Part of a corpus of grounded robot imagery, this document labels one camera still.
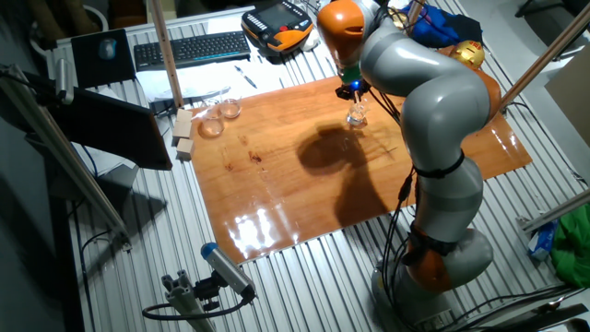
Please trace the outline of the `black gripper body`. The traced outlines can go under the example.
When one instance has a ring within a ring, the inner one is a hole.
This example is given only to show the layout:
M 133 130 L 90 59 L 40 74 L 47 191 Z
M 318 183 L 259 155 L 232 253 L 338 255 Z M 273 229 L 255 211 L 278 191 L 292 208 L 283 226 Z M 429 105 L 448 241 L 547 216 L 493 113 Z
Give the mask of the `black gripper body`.
M 355 100 L 355 91 L 358 89 L 370 90 L 371 85 L 368 84 L 364 79 L 353 80 L 350 83 L 343 83 L 339 88 L 341 90 L 347 90 L 349 92 L 349 99 Z

